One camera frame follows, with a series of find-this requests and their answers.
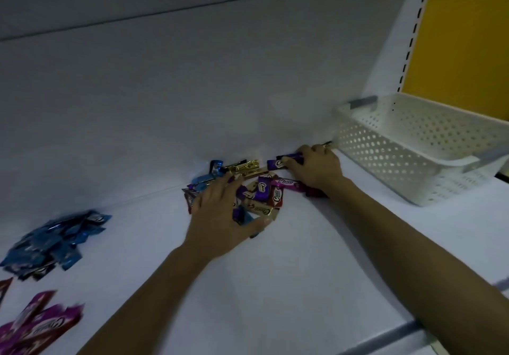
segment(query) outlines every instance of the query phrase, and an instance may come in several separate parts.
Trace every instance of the hand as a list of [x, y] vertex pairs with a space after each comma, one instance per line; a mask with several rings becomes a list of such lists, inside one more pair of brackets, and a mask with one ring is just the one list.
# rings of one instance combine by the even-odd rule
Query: hand
[[184, 246], [207, 260], [228, 253], [253, 234], [260, 233], [272, 221], [259, 217], [245, 226], [232, 219], [235, 193], [244, 181], [242, 177], [227, 183], [232, 177], [227, 173], [194, 200], [192, 217]]
[[340, 160], [331, 150], [322, 145], [304, 145], [297, 151], [304, 156], [304, 165], [288, 157], [282, 160], [292, 174], [306, 185], [325, 191], [327, 185], [343, 179]]

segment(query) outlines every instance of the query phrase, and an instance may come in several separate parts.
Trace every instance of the forearm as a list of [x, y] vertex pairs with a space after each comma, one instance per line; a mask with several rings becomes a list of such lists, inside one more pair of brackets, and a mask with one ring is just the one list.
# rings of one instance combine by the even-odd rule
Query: forearm
[[449, 351], [507, 353], [509, 301], [498, 290], [350, 180], [324, 191], [399, 300]]
[[182, 297], [207, 263], [187, 246], [176, 248], [78, 355], [152, 353]]

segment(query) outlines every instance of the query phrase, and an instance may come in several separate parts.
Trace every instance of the person's left hand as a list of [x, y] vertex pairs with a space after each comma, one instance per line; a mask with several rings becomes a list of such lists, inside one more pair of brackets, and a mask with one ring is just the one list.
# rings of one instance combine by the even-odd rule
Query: person's left hand
[[183, 245], [208, 260], [228, 253], [249, 236], [263, 231], [272, 221], [259, 217], [245, 226], [233, 221], [232, 205], [243, 178], [227, 183], [231, 177], [232, 174], [227, 173], [214, 181], [192, 206], [191, 223]]

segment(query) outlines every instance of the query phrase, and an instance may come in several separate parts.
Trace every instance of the basket handle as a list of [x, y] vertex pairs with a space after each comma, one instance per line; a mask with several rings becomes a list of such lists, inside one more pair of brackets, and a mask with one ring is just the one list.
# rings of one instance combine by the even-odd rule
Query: basket handle
[[368, 104], [375, 103], [378, 100], [378, 96], [372, 95], [368, 96], [367, 98], [360, 98], [360, 99], [354, 99], [349, 101], [350, 109], [366, 106]]
[[470, 171], [473, 169], [478, 169], [481, 166], [487, 165], [496, 161], [499, 158], [502, 158], [509, 154], [509, 142], [501, 143], [491, 149], [481, 151], [479, 153], [474, 153], [474, 157], [479, 158], [479, 162], [476, 162], [471, 165], [467, 165], [464, 169], [464, 172]]

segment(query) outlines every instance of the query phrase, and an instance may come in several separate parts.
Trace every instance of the perforated basket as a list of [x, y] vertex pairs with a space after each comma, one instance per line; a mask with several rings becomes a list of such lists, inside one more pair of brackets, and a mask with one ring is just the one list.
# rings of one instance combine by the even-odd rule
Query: perforated basket
[[407, 94], [337, 109], [340, 151], [427, 206], [482, 185], [509, 159], [509, 122]]

